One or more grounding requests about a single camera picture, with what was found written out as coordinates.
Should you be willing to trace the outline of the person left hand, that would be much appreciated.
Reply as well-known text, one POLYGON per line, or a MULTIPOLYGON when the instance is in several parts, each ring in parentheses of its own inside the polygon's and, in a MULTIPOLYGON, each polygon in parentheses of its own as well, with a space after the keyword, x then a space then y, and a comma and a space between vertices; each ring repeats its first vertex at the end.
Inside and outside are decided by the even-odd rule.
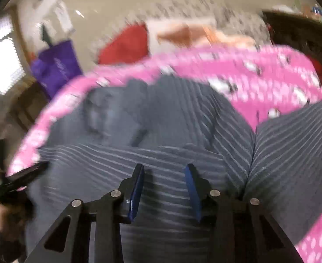
POLYGON ((26 221, 26 211, 23 207, 0 204, 0 234, 6 241, 19 240, 26 221))

